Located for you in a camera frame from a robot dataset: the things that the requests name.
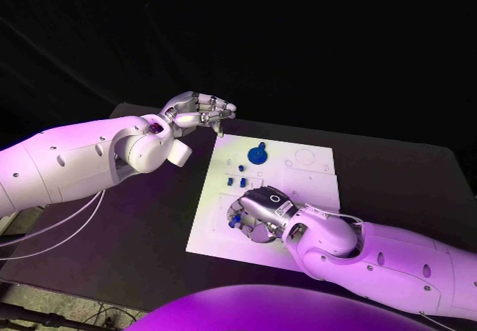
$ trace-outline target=dark table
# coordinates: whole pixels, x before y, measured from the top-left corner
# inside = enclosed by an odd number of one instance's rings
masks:
[[[157,112],[123,104],[111,117]],[[477,252],[477,203],[447,148],[239,119],[224,121],[224,129],[226,134],[333,148],[342,212]],[[247,283],[291,285],[369,303],[303,273],[186,252],[215,140],[213,131],[198,128],[182,139],[193,149],[185,167],[166,161],[151,174],[108,189],[79,234],[48,253],[9,261],[2,280],[146,311],[193,292]],[[49,205],[32,231],[62,220],[88,200]],[[64,240],[94,206],[25,241],[15,256]]]

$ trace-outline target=black background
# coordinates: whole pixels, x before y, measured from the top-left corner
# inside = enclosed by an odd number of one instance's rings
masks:
[[[468,8],[3,1],[0,15],[0,148],[195,90],[242,119],[447,146],[477,192]]]

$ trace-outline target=blue knob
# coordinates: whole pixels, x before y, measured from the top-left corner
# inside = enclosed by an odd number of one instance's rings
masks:
[[[262,164],[267,161],[268,155],[265,152],[265,143],[262,142],[258,147],[248,151],[248,160],[254,164]]]
[[[234,228],[235,224],[241,221],[241,215],[234,216],[234,220],[229,222],[229,227]]]

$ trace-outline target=white robotic arm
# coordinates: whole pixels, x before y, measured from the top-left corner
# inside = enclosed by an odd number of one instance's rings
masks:
[[[183,166],[192,149],[176,140],[196,126],[222,135],[235,106],[196,92],[177,95],[160,114],[105,119],[46,130],[0,151],[0,217],[36,205],[81,199],[167,159]]]
[[[261,221],[255,227],[241,222],[244,212]],[[336,215],[309,204],[296,206],[268,186],[245,193],[226,216],[231,228],[254,242],[283,239],[311,278],[407,312],[477,321],[477,254],[355,217],[347,223]]]

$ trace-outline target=white cable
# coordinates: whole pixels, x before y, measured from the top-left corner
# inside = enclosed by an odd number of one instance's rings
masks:
[[[425,317],[430,321],[435,322],[443,328],[448,329],[450,331],[457,331],[456,329],[450,328],[444,324],[441,324],[435,319],[432,319],[425,313],[419,312],[421,316]]]
[[[95,211],[92,212],[92,214],[91,214],[91,216],[89,216],[85,224],[81,226],[81,228],[77,230],[77,232],[64,241],[61,241],[55,246],[49,247],[48,249],[42,250],[40,252],[36,252],[33,254],[25,255],[22,257],[6,257],[6,258],[0,258],[0,261],[16,260],[16,259],[23,259],[26,257],[33,257],[35,255],[39,255],[39,254],[48,252],[49,250],[52,250],[53,248],[56,248],[59,245],[62,245],[78,234],[78,232],[82,230],[82,228],[88,225],[88,223],[89,223],[89,221],[91,221],[91,219],[92,219],[92,217],[94,217],[94,215],[95,215],[95,213],[98,211],[98,208],[100,208],[100,205],[101,205],[101,202],[102,202],[104,192],[105,191],[100,192],[101,193],[100,202],[97,204]]]
[[[19,243],[23,240],[28,240],[29,238],[33,238],[35,236],[45,233],[46,231],[51,231],[56,226],[62,225],[66,221],[69,221],[69,219],[72,219],[87,209],[87,207],[92,204],[92,201],[100,197],[100,194],[101,194],[101,192],[97,193],[97,195],[94,196],[91,201],[82,206],[82,209],[79,209],[79,211],[75,214],[72,214],[69,217],[66,217],[61,222],[55,223],[52,226],[49,226],[48,228],[42,229],[40,231],[29,234],[28,236],[22,237],[20,239],[12,240],[7,243],[0,243],[0,247],[4,247],[7,245],[12,245],[13,243]]]
[[[317,208],[316,206],[310,205],[309,203],[306,203],[306,205],[309,205],[311,208],[317,209],[317,211],[323,212],[324,214],[329,214],[329,215],[333,215],[333,216],[349,217],[350,219],[353,219],[358,222],[358,223],[353,223],[353,224],[360,225],[363,223],[363,220],[360,218],[358,218],[356,216],[340,214],[339,212],[329,212],[327,210],[323,210],[323,209]]]

